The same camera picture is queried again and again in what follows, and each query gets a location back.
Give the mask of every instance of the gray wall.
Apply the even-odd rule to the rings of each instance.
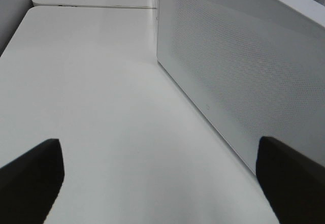
[[[0,0],[0,55],[32,6],[31,0]]]

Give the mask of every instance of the white privacy screen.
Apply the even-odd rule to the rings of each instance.
[[[313,0],[160,0],[157,57],[253,172],[261,136],[325,166],[324,24]]]

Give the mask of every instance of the perforated panel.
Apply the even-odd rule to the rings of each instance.
[[[252,171],[261,136],[325,165],[323,28],[275,0],[160,1],[159,62]]]

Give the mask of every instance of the black object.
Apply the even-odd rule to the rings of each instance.
[[[58,139],[46,140],[0,168],[0,223],[43,223],[63,179]]]
[[[256,176],[281,224],[325,223],[325,168],[284,143],[262,137]]]

